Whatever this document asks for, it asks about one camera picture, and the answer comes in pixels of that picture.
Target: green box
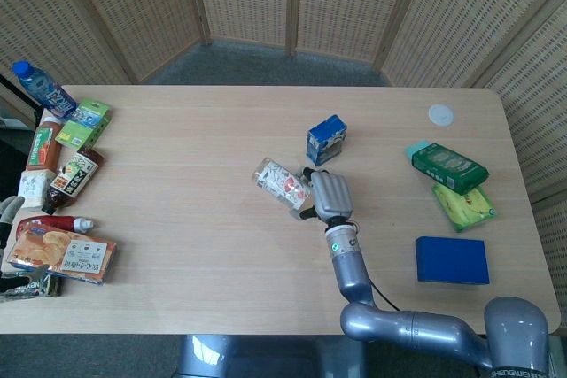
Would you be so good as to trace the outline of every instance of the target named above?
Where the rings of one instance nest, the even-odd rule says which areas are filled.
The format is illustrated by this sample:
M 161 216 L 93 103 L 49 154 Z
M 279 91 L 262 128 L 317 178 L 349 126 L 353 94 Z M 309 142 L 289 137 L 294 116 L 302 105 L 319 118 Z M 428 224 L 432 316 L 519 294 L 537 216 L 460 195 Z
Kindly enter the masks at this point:
M 110 106 L 95 99 L 84 99 L 63 126 L 55 140 L 78 150 L 92 147 L 110 122 Z

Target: water bottle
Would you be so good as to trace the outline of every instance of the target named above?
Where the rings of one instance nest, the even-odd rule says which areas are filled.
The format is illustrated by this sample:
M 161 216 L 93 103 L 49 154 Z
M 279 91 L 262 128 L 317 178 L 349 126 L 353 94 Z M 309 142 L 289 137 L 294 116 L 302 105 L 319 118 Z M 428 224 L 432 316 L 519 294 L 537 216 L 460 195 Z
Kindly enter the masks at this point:
M 74 99 L 44 70 L 27 61 L 15 62 L 12 70 L 26 92 L 55 117 L 67 120 L 77 109 Z

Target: gray robot arm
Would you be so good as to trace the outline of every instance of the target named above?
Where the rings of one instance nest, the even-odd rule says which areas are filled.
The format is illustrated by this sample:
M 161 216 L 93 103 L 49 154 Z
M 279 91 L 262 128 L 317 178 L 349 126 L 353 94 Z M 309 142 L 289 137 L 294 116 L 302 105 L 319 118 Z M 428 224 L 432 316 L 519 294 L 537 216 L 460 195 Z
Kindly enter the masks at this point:
M 312 172 L 309 177 L 316 215 L 328 226 L 325 235 L 338 287 L 349 302 L 340 319 L 347 336 L 446 355 L 490 369 L 496 376 L 547 376 L 548 324 L 541 310 L 523 299 L 500 297 L 486 306 L 486 340 L 453 316 L 379 310 L 357 227 L 348 222 L 353 203 L 346 179 L 321 172 Z

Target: black cable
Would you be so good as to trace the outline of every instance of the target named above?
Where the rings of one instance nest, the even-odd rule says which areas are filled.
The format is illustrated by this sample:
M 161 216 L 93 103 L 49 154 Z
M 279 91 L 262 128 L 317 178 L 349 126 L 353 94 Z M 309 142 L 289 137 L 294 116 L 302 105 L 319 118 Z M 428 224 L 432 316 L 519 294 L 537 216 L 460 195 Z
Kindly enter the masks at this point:
M 398 308 L 398 306 L 396 306 L 394 303 L 392 303 L 387 296 L 385 296 L 384 294 L 382 294 L 382 291 L 380 289 L 378 289 L 378 287 L 374 284 L 374 282 L 369 278 L 370 280 L 370 285 L 372 285 L 372 288 L 376 290 L 376 292 L 378 293 L 378 295 L 386 302 L 388 303 L 393 310 L 395 310 L 396 312 L 399 312 L 400 309 Z

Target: floor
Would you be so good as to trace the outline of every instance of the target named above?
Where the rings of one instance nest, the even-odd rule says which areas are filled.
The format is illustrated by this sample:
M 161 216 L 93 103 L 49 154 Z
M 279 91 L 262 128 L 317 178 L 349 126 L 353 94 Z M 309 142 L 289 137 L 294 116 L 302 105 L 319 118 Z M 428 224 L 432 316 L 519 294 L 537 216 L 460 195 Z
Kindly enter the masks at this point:
M 146 84 L 385 86 L 386 82 L 369 65 L 307 54 L 287 58 L 281 49 L 214 42 L 184 53 Z M 0 141 L 27 151 L 31 136 L 0 132 Z M 0 148 L 9 149 L 1 143 Z M 18 167 L 21 158 L 10 169 L 3 163 L 2 174 L 17 179 Z M 168 378 L 175 370 L 179 342 L 178 336 L 0 335 L 0 377 Z M 462 363 L 388 343 L 368 344 L 367 357 L 369 377 L 477 376 Z M 302 359 L 242 357 L 235 360 L 229 376 L 308 378 L 314 376 L 313 370 Z

